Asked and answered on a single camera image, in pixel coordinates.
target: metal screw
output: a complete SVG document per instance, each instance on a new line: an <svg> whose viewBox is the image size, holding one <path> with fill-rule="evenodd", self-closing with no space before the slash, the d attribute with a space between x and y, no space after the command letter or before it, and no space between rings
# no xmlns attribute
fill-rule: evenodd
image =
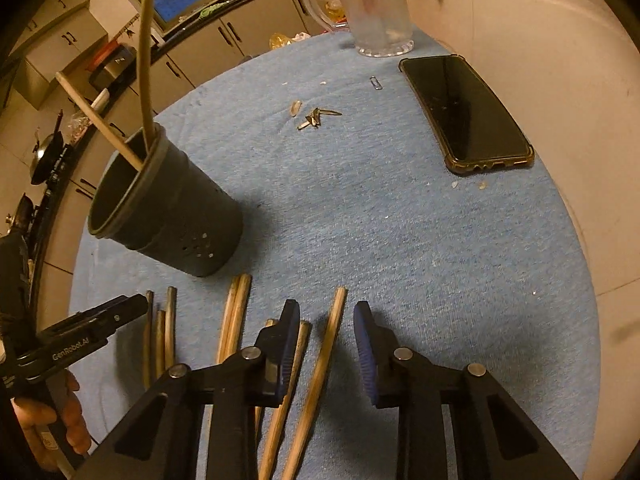
<svg viewBox="0 0 640 480"><path fill-rule="evenodd" d="M243 348L240 353L243 358L251 361L252 359L257 359L258 357L260 357L260 354L262 352L260 352L260 349L257 346L248 346L247 348Z"/></svg>
<svg viewBox="0 0 640 480"><path fill-rule="evenodd" d="M479 363L470 364L466 369L476 377L482 377L486 373L486 368Z"/></svg>
<svg viewBox="0 0 640 480"><path fill-rule="evenodd" d="M173 365L169 368L169 377L173 379L180 379L184 377L189 371L189 367L184 364Z"/></svg>
<svg viewBox="0 0 640 480"><path fill-rule="evenodd" d="M409 350L408 348L405 347L400 347L400 348L396 348L394 350L394 357L396 359L399 359L401 361L408 361L409 359L411 359L414 356L414 353L411 352L411 350Z"/></svg>

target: glass pitcher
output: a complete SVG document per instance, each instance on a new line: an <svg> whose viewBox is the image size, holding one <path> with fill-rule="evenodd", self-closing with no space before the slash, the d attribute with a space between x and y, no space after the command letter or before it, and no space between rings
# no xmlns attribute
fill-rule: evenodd
<svg viewBox="0 0 640 480"><path fill-rule="evenodd" d="M340 0L348 23L334 23L317 0L304 0L309 14L324 28L350 30L363 56L400 56L414 47L406 0Z"/></svg>

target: frying pan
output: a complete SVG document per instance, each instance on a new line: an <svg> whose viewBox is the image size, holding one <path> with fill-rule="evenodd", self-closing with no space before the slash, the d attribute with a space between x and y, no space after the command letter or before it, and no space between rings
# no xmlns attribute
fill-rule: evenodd
<svg viewBox="0 0 640 480"><path fill-rule="evenodd" d="M31 198L23 194L20 202L18 202L18 207L15 209L14 216L12 217L11 215L9 215L6 218L7 223L9 224L7 233L17 231L22 236L26 236L29 232L31 219L33 219L33 211L33 201L31 200Z"/></svg>
<svg viewBox="0 0 640 480"><path fill-rule="evenodd" d="M31 183L34 186L45 182L53 168L56 166L56 162L62 154L62 148L65 145L65 141L60 133L60 123L62 122L62 110L58 114L56 119L56 126L53 128L53 133L44 139L41 144L36 142L33 149L35 155L31 161Z"/></svg>

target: human hand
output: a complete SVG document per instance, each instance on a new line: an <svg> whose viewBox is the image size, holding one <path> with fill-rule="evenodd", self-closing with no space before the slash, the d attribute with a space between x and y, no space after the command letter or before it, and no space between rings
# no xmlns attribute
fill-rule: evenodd
<svg viewBox="0 0 640 480"><path fill-rule="evenodd" d="M74 392L80 389L80 385L74 375L66 371L66 386L68 396L66 405L62 409L62 422L66 426L66 440L78 454L84 454L91 447L91 436L86 428L86 422L82 416L82 406ZM53 453L44 447L36 426L53 424L58 418L55 410L37 400L15 398L12 399L14 412L24 433L24 437L31 448L33 456L41 468L47 471L56 471L56 459Z"/></svg>

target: smartphone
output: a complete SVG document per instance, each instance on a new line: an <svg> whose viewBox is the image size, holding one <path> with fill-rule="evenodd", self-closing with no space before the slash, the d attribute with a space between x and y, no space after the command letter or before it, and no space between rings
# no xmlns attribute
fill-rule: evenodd
<svg viewBox="0 0 640 480"><path fill-rule="evenodd" d="M399 68L456 174L530 166L533 146L500 99L462 56L415 57Z"/></svg>

